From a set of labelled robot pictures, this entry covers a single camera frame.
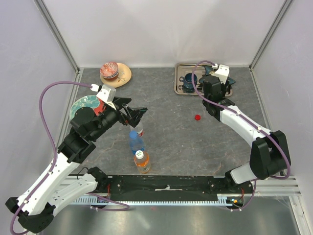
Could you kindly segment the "clear bottle red cap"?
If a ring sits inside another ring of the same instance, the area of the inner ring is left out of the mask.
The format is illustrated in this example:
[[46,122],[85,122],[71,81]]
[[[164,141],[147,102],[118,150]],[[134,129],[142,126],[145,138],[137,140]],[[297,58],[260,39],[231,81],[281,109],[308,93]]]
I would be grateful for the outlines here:
[[130,130],[131,130],[131,131],[136,131],[137,134],[138,134],[140,137],[142,137],[142,135],[144,134],[142,121],[140,121],[136,127],[130,126]]

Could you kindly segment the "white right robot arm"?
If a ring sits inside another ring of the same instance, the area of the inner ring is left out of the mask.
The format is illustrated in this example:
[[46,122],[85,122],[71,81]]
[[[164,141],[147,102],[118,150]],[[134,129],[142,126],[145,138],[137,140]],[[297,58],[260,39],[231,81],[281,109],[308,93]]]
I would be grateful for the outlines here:
[[282,131],[273,132],[241,112],[225,97],[226,86],[215,76],[203,78],[203,105],[216,120],[233,129],[250,146],[247,164],[225,173],[224,187],[228,192],[239,190],[243,183],[264,180],[269,177],[279,179],[277,174],[286,170],[286,178],[291,173],[291,159],[286,135]]

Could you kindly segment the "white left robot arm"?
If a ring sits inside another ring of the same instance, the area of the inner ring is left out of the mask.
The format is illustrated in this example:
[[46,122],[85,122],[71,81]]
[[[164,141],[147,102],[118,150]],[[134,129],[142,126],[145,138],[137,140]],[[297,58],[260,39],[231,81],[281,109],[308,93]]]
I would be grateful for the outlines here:
[[97,115],[91,107],[78,109],[70,121],[70,133],[54,149],[50,165],[21,196],[10,197],[5,205],[14,214],[13,221],[27,231],[43,231],[64,207],[89,192],[103,192],[110,180],[98,167],[92,167],[76,182],[58,191],[64,179],[84,162],[96,148],[95,142],[115,123],[136,127],[146,107],[131,108],[131,98],[116,97],[112,105]]

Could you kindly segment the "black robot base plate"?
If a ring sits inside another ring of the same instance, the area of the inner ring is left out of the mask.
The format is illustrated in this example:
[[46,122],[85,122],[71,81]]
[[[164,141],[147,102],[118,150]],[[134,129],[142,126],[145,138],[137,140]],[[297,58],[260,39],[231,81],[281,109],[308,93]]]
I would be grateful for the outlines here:
[[214,200],[218,194],[250,194],[250,181],[235,185],[214,176],[111,175],[92,193],[114,201]]

